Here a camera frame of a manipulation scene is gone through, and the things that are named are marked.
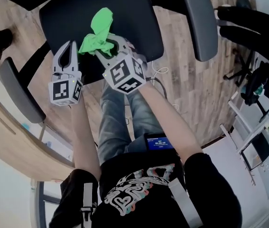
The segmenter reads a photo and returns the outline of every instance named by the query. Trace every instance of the black t-shirt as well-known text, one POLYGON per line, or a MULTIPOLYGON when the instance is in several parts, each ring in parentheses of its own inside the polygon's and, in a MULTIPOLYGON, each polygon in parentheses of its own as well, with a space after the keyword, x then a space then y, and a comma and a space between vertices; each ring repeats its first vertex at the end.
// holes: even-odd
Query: black t-shirt
MULTIPOLYGON (((168 187, 175 178, 187 189, 205 227, 241 227, 240 204, 207 154, 195 154, 183 166, 175 150, 127 153, 101 168, 102 203, 92 216, 92 228, 189 227, 168 187)), ((83 186, 89 182, 97 206, 95 177, 74 170, 61 184, 62 199, 50 228, 73 228, 83 221, 83 186)))

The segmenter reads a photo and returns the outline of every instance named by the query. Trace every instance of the green cloth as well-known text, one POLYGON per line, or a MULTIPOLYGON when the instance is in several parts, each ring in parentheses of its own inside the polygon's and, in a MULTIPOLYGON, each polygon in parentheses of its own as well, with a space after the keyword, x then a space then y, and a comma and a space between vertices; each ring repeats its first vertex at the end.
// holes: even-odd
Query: green cloth
POLYGON ((102 8, 96 13, 91 22, 91 28, 95 34, 88 34, 83 39, 82 46, 78 51, 80 54, 89 52, 91 55, 95 55, 95 50, 100 49, 102 52, 112 56, 110 50, 114 48, 114 44, 106 41, 113 22, 112 17, 113 13, 109 8, 102 8))

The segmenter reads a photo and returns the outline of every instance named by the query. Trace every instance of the strap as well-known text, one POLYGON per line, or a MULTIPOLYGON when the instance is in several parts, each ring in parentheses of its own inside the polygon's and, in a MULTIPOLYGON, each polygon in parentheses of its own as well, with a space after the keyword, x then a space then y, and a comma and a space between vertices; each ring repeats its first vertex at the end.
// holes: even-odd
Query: strap
POLYGON ((83 227, 91 228, 91 215, 94 212, 94 208, 92 207, 92 190, 93 183, 85 183, 83 186, 83 207, 81 208, 81 212, 83 213, 83 227))
POLYGON ((171 181, 168 184, 168 187, 180 207, 189 227, 201 227, 203 225, 202 220, 178 178, 171 181))

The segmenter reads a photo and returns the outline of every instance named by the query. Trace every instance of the wooden floor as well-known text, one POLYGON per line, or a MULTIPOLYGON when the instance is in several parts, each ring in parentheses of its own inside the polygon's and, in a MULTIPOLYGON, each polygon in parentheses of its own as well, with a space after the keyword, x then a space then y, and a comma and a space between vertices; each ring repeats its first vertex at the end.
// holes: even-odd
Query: wooden floor
MULTIPOLYGON (((217 7, 225 3, 234 5, 236 0, 212 0, 217 7)), ((222 134, 220 124, 228 129, 234 120, 228 100, 236 92, 233 81, 224 81, 223 75, 234 70, 233 43, 219 38, 219 52, 212 60, 201 63, 195 60, 186 17, 155 7, 165 46, 164 56, 154 62, 155 68, 168 67, 167 74, 158 75, 172 104, 179 105, 179 113, 196 133, 200 144, 205 144, 222 134)), ((45 42, 41 29, 39 8, 33 11, 0 0, 0 29, 12 28, 15 42, 4 52, 3 59, 12 57, 20 70, 31 55, 45 42)), ((68 107, 50 104, 47 84, 50 80, 52 53, 49 53, 32 79, 29 90, 47 115, 48 124, 67 141, 71 142, 70 112, 68 107)), ((100 98, 102 82, 88 85, 84 98, 95 141, 102 113, 100 98)), ((236 103, 241 104, 240 97, 236 103)), ((126 107, 126 115, 131 114, 126 107)))

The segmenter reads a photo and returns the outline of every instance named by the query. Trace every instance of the chair seat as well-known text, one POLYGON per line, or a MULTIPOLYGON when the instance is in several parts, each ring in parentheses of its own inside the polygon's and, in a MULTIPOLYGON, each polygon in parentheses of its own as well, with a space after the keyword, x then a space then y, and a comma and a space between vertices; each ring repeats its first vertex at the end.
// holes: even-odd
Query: chair seat
MULTIPOLYGON (((110 32, 128 39, 147 61, 164 53, 161 33, 150 0, 51 0, 39 12, 41 25, 55 54, 67 41, 75 40, 78 48, 84 37, 93 33, 94 15, 107 7, 113 12, 110 32)), ((96 56, 79 56, 84 84, 102 79, 104 67, 96 56)))

